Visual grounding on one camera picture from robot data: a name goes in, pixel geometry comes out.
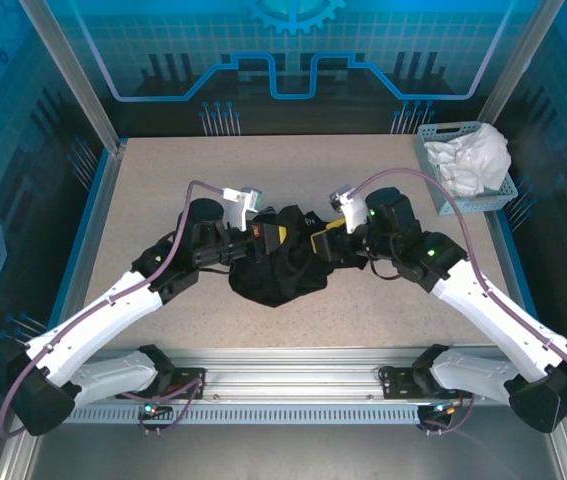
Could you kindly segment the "black t-shirt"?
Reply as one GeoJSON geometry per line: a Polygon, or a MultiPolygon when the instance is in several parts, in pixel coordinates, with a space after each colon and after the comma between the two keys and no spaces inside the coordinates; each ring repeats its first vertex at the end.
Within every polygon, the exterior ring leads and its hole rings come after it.
{"type": "Polygon", "coordinates": [[[229,285],[235,293],[276,308],[327,287],[335,265],[317,256],[310,241],[312,234],[326,227],[325,221],[313,211],[302,212],[297,205],[279,211],[268,207],[253,220],[285,228],[286,238],[259,262],[249,258],[234,262],[229,285]]]}

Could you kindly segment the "blue perforated plastic basket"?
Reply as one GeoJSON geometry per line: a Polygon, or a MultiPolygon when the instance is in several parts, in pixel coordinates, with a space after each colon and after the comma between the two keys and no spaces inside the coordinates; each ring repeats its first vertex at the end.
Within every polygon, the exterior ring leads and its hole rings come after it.
{"type": "MultiPolygon", "coordinates": [[[[469,121],[443,124],[425,124],[419,126],[417,130],[415,151],[423,173],[435,178],[439,182],[434,167],[429,163],[427,159],[427,152],[424,146],[425,142],[447,142],[457,137],[477,131],[481,124],[482,122],[469,121]]],[[[499,210],[504,207],[508,201],[514,199],[517,196],[517,189],[508,172],[498,191],[487,191],[486,193],[471,198],[457,197],[447,189],[446,191],[449,192],[450,195],[452,195],[456,204],[458,205],[458,208],[464,213],[499,210]]]]}

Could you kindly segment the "white crumpled t-shirt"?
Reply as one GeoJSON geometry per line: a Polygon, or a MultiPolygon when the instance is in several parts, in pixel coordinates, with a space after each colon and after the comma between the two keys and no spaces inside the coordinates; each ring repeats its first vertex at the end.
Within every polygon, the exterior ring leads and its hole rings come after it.
{"type": "Polygon", "coordinates": [[[457,197],[498,191],[511,165],[507,139],[491,124],[447,142],[424,143],[439,182],[457,197]]]}

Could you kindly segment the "aluminium mounting beam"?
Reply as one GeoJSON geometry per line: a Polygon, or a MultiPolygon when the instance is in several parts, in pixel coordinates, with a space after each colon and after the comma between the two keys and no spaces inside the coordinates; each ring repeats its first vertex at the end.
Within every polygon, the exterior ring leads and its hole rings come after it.
{"type": "Polygon", "coordinates": [[[202,398],[227,404],[360,403],[384,398],[381,367],[411,368],[414,348],[198,349],[165,352],[144,345],[127,353],[106,350],[70,366],[52,383],[51,365],[35,366],[27,351],[17,374],[26,401],[71,408],[145,389],[160,370],[204,368],[202,398]]]}

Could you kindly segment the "metal front tray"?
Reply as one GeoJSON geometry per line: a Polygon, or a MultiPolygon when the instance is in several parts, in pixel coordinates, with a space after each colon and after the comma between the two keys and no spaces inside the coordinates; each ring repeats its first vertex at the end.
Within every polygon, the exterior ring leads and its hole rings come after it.
{"type": "Polygon", "coordinates": [[[377,405],[310,406],[277,424],[265,408],[193,407],[174,429],[83,419],[0,449],[0,480],[567,480],[567,424],[550,435],[479,406],[439,435],[377,405]]]}

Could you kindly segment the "right aluminium side rail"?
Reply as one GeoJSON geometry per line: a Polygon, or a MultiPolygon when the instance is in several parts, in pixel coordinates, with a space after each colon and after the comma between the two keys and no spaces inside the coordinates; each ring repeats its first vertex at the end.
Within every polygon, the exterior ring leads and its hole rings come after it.
{"type": "Polygon", "coordinates": [[[535,318],[535,307],[514,247],[511,228],[503,213],[488,216],[497,256],[505,274],[508,292],[500,291],[481,272],[474,245],[467,240],[469,261],[454,269],[465,299],[457,309],[485,333],[517,365],[520,371],[542,371],[558,365],[565,339],[535,318]]]}

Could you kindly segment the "aluminium side rail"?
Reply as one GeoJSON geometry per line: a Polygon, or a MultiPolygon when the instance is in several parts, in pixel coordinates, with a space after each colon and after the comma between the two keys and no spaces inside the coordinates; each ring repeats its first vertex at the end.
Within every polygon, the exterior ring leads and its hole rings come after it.
{"type": "Polygon", "coordinates": [[[90,279],[125,147],[126,142],[123,142],[116,154],[105,150],[99,160],[48,320],[48,331],[54,330],[59,324],[81,310],[87,301],[90,279]]]}
{"type": "Polygon", "coordinates": [[[514,247],[511,228],[503,213],[488,216],[497,256],[505,274],[508,292],[500,291],[481,272],[474,245],[467,240],[469,261],[454,269],[465,299],[457,309],[485,333],[517,365],[520,371],[542,371],[558,365],[565,339],[535,318],[535,307],[514,247]]]}

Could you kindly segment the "left aluminium side rail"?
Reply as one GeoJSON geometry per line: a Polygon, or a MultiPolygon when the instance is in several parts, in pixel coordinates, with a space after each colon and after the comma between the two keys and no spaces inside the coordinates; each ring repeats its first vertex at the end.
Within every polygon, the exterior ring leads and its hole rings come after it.
{"type": "Polygon", "coordinates": [[[87,301],[90,279],[125,147],[126,142],[123,142],[116,154],[105,150],[99,160],[48,320],[48,331],[54,330],[59,324],[81,310],[87,301]]]}

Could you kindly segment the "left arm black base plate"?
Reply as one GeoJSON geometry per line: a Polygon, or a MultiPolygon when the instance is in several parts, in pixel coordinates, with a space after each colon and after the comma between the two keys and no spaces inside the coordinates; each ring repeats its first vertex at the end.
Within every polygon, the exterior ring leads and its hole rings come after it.
{"type": "Polygon", "coordinates": [[[116,399],[161,403],[168,400],[199,400],[204,391],[206,370],[204,368],[171,368],[160,370],[148,387],[142,390],[119,393],[116,399]]]}

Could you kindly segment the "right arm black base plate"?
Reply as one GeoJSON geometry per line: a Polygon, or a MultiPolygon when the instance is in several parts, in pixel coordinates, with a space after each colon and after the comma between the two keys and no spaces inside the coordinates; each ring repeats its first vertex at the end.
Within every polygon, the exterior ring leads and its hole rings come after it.
{"type": "Polygon", "coordinates": [[[384,366],[377,375],[386,400],[469,400],[472,396],[463,390],[442,387],[427,370],[384,366]]]}

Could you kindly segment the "right aluminium frame post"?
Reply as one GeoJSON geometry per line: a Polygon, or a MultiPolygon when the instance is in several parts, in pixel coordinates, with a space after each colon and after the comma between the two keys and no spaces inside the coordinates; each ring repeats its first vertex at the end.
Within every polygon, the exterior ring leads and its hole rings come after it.
{"type": "Polygon", "coordinates": [[[494,124],[552,26],[565,0],[539,0],[477,120],[494,124]]]}

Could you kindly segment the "aluminium frame post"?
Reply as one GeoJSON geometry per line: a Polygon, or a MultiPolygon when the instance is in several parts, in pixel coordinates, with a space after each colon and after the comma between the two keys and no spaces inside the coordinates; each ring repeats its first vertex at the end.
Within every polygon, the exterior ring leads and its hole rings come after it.
{"type": "Polygon", "coordinates": [[[119,136],[47,2],[18,1],[104,148],[117,155],[121,147],[119,136]]]}
{"type": "Polygon", "coordinates": [[[494,124],[552,26],[565,0],[539,0],[477,120],[494,124]]]}

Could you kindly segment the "left aluminium frame post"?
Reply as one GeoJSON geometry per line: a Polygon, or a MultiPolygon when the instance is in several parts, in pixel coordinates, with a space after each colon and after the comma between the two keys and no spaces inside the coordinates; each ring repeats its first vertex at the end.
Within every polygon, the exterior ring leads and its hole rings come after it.
{"type": "Polygon", "coordinates": [[[119,136],[47,2],[18,1],[104,148],[117,155],[121,147],[119,136]]]}

